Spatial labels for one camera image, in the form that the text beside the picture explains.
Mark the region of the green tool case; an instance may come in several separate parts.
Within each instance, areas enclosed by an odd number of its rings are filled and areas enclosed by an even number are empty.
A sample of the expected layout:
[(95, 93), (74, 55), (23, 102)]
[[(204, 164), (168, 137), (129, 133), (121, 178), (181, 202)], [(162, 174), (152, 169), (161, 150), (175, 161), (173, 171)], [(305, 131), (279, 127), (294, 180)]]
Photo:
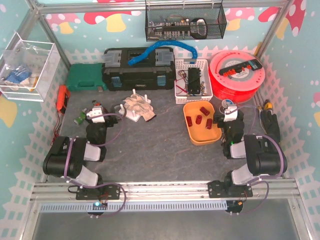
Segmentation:
[(65, 85), (70, 92), (108, 89), (103, 82), (102, 63), (76, 63), (70, 66)]

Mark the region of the black battery holder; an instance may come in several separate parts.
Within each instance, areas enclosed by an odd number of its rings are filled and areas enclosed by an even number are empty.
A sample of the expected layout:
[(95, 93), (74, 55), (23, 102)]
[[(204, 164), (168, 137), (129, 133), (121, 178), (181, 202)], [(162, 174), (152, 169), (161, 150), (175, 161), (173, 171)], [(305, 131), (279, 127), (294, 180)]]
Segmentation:
[(197, 67), (188, 68), (187, 75), (187, 92), (190, 95), (198, 95), (201, 93), (201, 70)]

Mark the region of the white perforated basket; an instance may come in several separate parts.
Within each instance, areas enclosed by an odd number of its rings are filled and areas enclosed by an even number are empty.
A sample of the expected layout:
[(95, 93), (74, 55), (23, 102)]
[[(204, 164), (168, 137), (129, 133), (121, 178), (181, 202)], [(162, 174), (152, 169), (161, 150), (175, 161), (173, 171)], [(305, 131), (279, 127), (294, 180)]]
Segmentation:
[(176, 59), (174, 95), (176, 104), (210, 101), (213, 90), (206, 59)]

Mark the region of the red spring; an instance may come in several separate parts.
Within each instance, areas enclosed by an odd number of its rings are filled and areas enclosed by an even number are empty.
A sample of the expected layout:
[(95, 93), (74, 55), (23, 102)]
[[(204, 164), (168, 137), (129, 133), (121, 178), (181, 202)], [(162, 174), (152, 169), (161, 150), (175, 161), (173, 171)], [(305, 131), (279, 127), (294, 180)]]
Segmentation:
[(193, 122), (192, 122), (192, 117), (191, 116), (186, 116), (186, 123), (187, 123), (187, 126), (189, 128), (193, 126)]
[(210, 114), (210, 111), (208, 109), (206, 109), (205, 107), (201, 107), (200, 112), (203, 113), (205, 116), (208, 116)]
[(202, 122), (202, 119), (203, 119), (203, 116), (202, 116), (202, 115), (197, 115), (197, 116), (196, 116), (196, 119), (195, 119), (195, 123), (196, 123), (197, 125), (200, 125), (201, 122)]
[(213, 120), (212, 120), (211, 118), (208, 118), (208, 119), (206, 120), (205, 128), (206, 128), (207, 130), (210, 130), (210, 129), (212, 128), (212, 125), (213, 125)]

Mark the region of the blue white glove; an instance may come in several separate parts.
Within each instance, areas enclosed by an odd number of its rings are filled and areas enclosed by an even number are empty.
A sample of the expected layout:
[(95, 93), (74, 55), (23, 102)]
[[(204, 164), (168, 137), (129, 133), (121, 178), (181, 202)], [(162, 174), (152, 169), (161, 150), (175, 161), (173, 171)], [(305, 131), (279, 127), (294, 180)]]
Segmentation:
[(8, 74), (4, 82), (9, 85), (26, 86), (30, 84), (29, 77), (31, 75), (32, 72), (27, 66), (20, 65)]

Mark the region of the yellow plastic tray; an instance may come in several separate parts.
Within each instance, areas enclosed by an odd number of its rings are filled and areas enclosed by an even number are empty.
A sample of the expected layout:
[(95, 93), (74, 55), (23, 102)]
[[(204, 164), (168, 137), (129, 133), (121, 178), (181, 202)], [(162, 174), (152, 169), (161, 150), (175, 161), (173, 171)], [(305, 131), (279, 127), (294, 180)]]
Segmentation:
[(213, 122), (214, 113), (214, 106), (209, 101), (193, 101), (184, 105), (185, 123), (194, 145), (213, 144), (222, 137), (222, 130)]

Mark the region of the clear acrylic box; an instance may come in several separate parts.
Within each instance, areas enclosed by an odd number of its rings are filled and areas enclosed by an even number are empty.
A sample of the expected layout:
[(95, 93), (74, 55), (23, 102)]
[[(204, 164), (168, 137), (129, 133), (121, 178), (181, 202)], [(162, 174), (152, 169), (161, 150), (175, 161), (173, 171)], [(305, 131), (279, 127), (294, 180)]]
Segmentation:
[(23, 40), (16, 32), (2, 51), (0, 93), (8, 100), (43, 102), (60, 59), (54, 43)]

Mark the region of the red filament spool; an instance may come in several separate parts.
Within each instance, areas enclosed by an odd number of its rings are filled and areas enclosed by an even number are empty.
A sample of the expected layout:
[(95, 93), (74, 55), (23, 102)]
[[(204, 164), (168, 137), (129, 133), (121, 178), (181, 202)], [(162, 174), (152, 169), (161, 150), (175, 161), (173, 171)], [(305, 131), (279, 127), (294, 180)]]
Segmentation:
[(234, 103), (250, 100), (265, 80), (264, 67), (256, 71), (245, 69), (229, 76), (220, 75), (219, 70), (252, 59), (257, 58), (240, 50), (224, 50), (215, 54), (208, 67), (213, 95), (220, 100), (229, 99)]

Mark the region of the black terminal block strip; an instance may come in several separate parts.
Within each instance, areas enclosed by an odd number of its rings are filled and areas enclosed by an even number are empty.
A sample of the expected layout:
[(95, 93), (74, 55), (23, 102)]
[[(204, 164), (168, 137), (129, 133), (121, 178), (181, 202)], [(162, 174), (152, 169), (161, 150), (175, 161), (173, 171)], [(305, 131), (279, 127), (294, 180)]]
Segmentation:
[(231, 65), (219, 70), (219, 74), (224, 77), (228, 77), (231, 75), (235, 75), (241, 73), (245, 69), (257, 71), (262, 69), (262, 64), (257, 59), (251, 59), (248, 61), (244, 61), (235, 65)]

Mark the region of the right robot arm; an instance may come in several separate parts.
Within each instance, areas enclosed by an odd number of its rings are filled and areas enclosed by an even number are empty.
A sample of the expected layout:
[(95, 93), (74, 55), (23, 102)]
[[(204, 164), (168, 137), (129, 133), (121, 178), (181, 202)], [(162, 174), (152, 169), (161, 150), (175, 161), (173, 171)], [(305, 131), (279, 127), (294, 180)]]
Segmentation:
[(223, 181), (207, 184), (210, 198), (252, 197), (252, 186), (264, 179), (278, 178), (286, 172), (288, 161), (280, 147), (278, 118), (272, 110), (262, 110), (259, 120), (264, 135), (244, 133), (244, 113), (238, 110), (233, 120), (221, 113), (213, 115), (213, 122), (223, 129), (222, 152), (227, 159), (245, 159), (238, 169), (229, 171)]

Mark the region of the black rubber glove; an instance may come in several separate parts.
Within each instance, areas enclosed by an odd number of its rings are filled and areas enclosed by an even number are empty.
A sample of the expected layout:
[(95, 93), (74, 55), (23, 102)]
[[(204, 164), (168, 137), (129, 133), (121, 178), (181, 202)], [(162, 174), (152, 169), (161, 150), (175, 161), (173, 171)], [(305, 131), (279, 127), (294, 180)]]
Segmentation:
[(265, 133), (280, 143), (281, 134), (277, 115), (271, 113), (271, 111), (263, 110), (260, 113), (260, 120)]

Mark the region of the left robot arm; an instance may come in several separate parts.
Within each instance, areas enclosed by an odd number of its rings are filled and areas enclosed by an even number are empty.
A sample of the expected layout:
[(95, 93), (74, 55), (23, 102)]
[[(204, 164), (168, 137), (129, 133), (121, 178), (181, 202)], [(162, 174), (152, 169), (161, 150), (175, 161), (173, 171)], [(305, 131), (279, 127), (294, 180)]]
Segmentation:
[(67, 190), (75, 195), (76, 200), (97, 200), (98, 206), (106, 205), (108, 200), (118, 200), (121, 191), (119, 185), (105, 185), (102, 176), (89, 170), (86, 164), (105, 159), (107, 129), (117, 124), (125, 115), (108, 112), (101, 105), (83, 112), (75, 122), (88, 122), (86, 137), (58, 136), (44, 159), (43, 172), (70, 182), (75, 190)]

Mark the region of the black toolbox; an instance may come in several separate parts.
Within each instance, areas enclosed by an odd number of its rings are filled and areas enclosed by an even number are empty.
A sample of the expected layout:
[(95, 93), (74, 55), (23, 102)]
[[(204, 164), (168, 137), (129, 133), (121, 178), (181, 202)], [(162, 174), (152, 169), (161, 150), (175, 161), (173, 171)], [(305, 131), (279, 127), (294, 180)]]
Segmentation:
[(145, 47), (108, 48), (103, 54), (102, 81), (110, 91), (171, 90), (176, 80), (174, 50), (159, 47), (147, 58), (129, 65)]

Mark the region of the green circuit board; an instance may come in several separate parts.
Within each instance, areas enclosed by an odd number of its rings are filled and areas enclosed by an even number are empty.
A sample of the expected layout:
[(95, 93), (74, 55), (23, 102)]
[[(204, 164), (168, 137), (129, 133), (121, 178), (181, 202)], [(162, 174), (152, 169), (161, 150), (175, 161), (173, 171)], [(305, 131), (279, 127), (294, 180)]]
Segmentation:
[(85, 112), (81, 112), (79, 116), (74, 119), (74, 123), (77, 125), (81, 125), (85, 121), (86, 117), (87, 114)]

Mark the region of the orange multimeter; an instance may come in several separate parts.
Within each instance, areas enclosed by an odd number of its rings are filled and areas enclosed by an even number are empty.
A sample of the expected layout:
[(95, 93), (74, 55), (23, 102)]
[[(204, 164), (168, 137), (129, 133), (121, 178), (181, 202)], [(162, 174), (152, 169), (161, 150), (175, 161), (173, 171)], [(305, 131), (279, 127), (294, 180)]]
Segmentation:
[(67, 109), (68, 101), (70, 98), (70, 91), (66, 85), (60, 85), (56, 100), (56, 110), (64, 115)]

